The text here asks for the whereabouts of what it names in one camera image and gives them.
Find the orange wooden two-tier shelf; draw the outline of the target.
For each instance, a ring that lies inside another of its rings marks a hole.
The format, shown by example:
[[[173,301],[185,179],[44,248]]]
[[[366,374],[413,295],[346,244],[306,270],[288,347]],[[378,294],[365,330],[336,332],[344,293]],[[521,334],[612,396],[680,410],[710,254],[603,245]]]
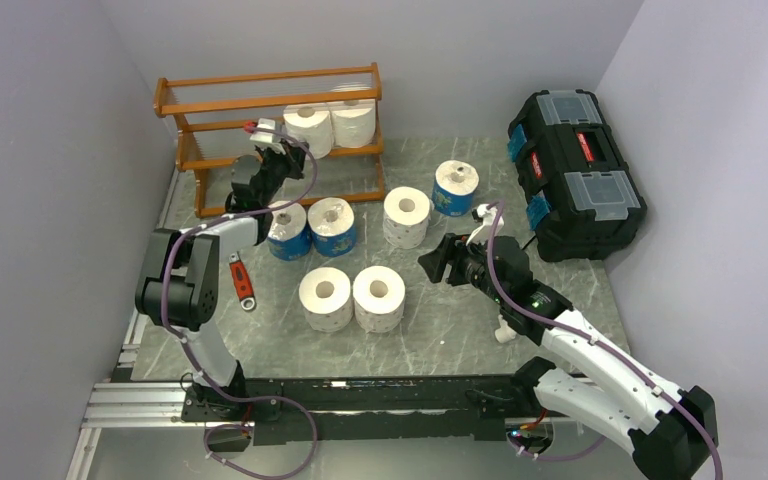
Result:
[[[382,99],[378,65],[246,74],[156,82],[153,110],[174,121],[175,167],[195,180],[193,212],[217,216],[207,204],[211,172],[225,169],[246,149],[244,126],[260,117],[282,119],[288,105]]]

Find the white roll sideways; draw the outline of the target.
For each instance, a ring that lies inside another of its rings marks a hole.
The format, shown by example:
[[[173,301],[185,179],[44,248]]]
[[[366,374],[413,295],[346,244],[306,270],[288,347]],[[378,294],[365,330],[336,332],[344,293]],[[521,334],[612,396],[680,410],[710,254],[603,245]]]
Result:
[[[372,143],[376,130],[375,99],[339,100],[326,105],[336,147],[360,148]]]

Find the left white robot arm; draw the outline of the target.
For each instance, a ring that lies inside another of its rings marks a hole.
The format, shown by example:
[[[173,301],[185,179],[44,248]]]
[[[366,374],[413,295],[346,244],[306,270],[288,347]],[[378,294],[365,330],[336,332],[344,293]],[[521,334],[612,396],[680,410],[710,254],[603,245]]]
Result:
[[[214,316],[223,264],[245,284],[250,278],[241,250],[268,238],[277,206],[273,199],[285,180],[303,178],[305,145],[280,142],[259,148],[235,162],[235,180],[226,199],[227,213],[188,230],[151,232],[135,291],[136,310],[166,329],[182,345],[194,368],[194,392],[224,420],[247,406],[242,366],[225,345]]]

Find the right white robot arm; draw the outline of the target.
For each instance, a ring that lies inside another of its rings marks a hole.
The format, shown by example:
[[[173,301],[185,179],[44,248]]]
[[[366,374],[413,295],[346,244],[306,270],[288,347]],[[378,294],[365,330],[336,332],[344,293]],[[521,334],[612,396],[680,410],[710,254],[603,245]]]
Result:
[[[498,338],[526,337],[587,378],[534,357],[511,378],[517,411],[534,415],[544,408],[583,423],[626,451],[648,479],[690,479],[706,462],[723,478],[712,396],[666,380],[619,349],[567,298],[533,277],[515,238],[470,243],[447,233],[418,263],[432,283],[470,285],[493,300]]]

